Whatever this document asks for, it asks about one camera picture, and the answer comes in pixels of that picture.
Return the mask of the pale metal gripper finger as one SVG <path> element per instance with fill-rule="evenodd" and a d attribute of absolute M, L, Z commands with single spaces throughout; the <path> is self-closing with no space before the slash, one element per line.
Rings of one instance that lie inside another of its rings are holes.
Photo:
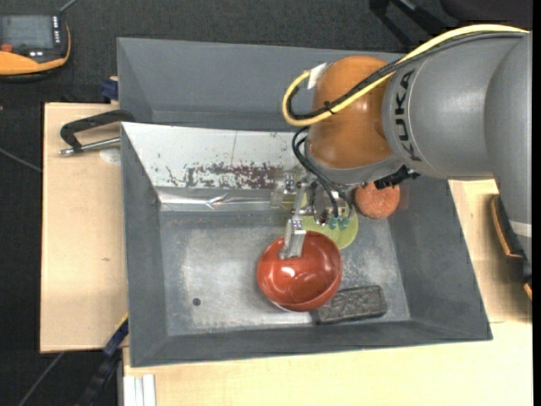
<path fill-rule="evenodd" d="M 291 259 L 300 257 L 303 251 L 303 242 L 306 230 L 303 228 L 301 219 L 289 219 L 287 221 L 281 248 L 281 258 Z"/>
<path fill-rule="evenodd" d="M 270 195 L 272 208 L 292 208 L 297 196 L 297 181 L 292 173 L 285 173 L 275 181 Z"/>

